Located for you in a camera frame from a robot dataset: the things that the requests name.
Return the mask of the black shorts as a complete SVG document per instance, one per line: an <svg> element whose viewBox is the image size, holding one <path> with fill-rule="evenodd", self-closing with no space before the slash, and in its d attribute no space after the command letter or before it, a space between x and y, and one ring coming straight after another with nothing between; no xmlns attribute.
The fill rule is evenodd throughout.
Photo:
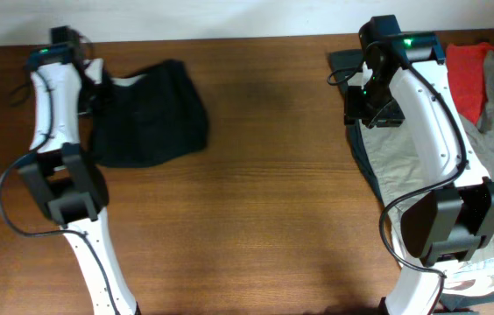
<svg viewBox="0 0 494 315"><path fill-rule="evenodd" d="M117 78L102 72L88 151L99 165L146 168L208 146L209 122L186 65L166 59Z"/></svg>

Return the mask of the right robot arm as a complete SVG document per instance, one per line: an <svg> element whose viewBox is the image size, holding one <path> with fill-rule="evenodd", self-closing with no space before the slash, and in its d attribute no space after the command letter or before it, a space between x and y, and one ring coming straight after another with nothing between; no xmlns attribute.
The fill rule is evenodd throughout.
<svg viewBox="0 0 494 315"><path fill-rule="evenodd" d="M494 180L459 119L436 34L403 32L384 15L372 17L358 37L361 61L342 80L345 123L407 126L426 170L425 186L406 194L411 205L399 222L399 244L387 248L402 269L378 310L431 314L450 269L494 235Z"/></svg>

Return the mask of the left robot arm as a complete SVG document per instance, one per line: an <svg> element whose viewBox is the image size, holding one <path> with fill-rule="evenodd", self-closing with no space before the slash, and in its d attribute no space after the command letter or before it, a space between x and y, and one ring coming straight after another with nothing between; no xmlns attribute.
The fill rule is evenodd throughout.
<svg viewBox="0 0 494 315"><path fill-rule="evenodd" d="M42 214L72 248L95 314L138 314L109 235L109 193L81 147L79 119L98 104L103 61L88 59L81 34L54 27L50 45L27 61L35 88L36 122L27 157L16 169Z"/></svg>

